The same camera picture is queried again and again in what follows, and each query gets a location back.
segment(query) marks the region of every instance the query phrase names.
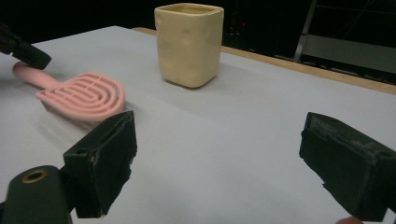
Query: black object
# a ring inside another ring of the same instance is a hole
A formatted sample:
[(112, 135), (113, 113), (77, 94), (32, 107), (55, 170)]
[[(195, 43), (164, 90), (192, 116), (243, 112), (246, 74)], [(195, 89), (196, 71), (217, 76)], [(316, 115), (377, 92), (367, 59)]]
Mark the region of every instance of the black object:
[(308, 113), (300, 157), (350, 215), (382, 221), (396, 212), (396, 152), (345, 123)]
[(78, 217), (106, 215), (129, 179), (136, 149), (133, 111), (104, 120), (64, 153), (61, 170), (39, 166), (17, 175), (0, 204), (0, 223), (72, 223), (74, 208)]
[(46, 68), (51, 60), (47, 53), (14, 35), (2, 22), (0, 22), (0, 51), (5, 54), (13, 52), (13, 57), (37, 69)]

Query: square cup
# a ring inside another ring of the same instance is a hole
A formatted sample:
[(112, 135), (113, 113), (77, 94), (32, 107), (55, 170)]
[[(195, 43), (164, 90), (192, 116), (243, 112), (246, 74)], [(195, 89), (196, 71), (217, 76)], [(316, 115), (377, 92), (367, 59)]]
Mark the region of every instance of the square cup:
[(180, 3), (154, 15), (162, 77), (188, 88), (206, 84), (219, 71), (224, 9)]

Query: spatula head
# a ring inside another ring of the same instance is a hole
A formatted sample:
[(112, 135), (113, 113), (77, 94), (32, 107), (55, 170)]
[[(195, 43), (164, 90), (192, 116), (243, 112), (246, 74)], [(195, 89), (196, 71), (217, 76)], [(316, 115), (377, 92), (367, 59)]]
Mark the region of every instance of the spatula head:
[(35, 96), (60, 114), (87, 122), (102, 121), (121, 112), (125, 102), (119, 82), (94, 72), (81, 74)]

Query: ceramic cup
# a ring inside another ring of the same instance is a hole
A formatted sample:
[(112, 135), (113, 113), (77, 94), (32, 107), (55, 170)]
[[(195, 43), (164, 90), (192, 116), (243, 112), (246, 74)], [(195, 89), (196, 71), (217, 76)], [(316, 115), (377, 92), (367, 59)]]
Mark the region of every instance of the ceramic cup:
[(224, 9), (190, 3), (154, 9), (160, 72), (165, 80), (201, 87), (219, 71)]

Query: cup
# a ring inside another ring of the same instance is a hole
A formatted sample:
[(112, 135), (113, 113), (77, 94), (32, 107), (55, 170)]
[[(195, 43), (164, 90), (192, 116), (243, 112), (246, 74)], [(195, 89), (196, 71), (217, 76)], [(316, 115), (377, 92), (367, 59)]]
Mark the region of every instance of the cup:
[(160, 72), (165, 80), (198, 88), (219, 71), (224, 9), (180, 3), (154, 9)]

